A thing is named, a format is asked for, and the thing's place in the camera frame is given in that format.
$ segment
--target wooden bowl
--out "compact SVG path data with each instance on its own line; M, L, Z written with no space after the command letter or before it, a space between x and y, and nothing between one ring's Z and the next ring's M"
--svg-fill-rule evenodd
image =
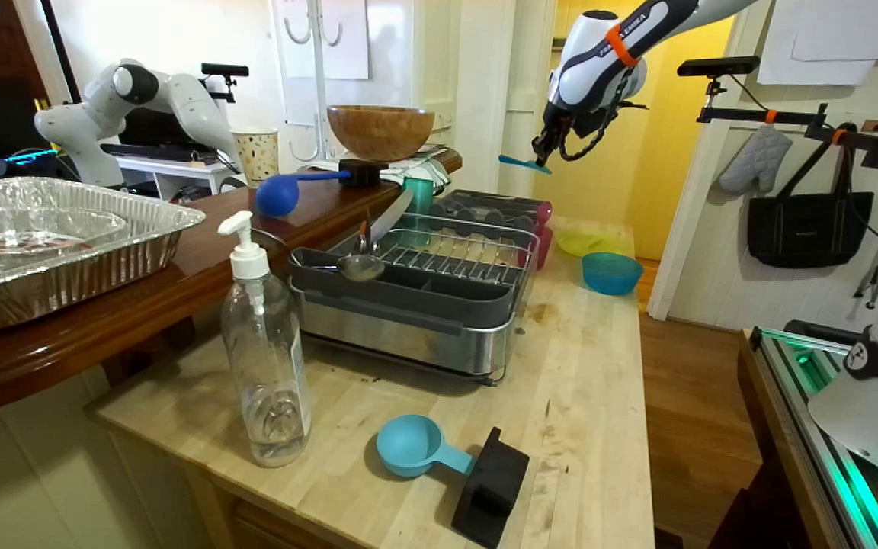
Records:
M356 157L400 163L414 155L434 134L436 112L414 108L332 103L327 121Z

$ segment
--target yellow wall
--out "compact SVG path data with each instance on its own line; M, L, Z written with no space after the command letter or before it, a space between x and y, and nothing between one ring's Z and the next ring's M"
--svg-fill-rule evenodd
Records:
M559 0L555 38L568 38L582 8L628 14L633 5L638 0ZM632 227L638 257L658 258L697 144L695 116L706 86L706 79L680 79L676 67L687 57L719 57L729 34L733 20L719 20L656 46L646 54L646 86L633 96L650 109L623 109L582 163L555 157L559 175L538 195L555 201L555 211L570 220Z

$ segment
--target clear plastic bottle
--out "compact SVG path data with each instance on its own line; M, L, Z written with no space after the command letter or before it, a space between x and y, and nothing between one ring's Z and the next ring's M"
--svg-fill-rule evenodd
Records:
M279 466L311 433L299 310L249 241L249 211L230 215L218 234L240 234L231 250L231 289L221 304L221 343L237 388L253 460Z

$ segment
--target black bag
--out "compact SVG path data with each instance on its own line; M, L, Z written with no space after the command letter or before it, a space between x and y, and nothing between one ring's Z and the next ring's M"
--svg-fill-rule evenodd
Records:
M831 145L831 140L838 140L840 131L845 140L831 192L792 195L802 176L821 163L821 155ZM848 136L854 131L854 125L840 125L836 136L823 140L775 199L751 199L751 257L778 269L823 269L857 257L873 211L873 192L850 192L854 144Z

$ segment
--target wooden floor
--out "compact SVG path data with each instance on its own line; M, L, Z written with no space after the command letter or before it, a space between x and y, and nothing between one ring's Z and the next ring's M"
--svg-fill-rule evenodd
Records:
M641 282L641 302L656 263ZM641 315L656 525L706 547L733 498L751 486L758 453L737 388L737 331L656 323Z

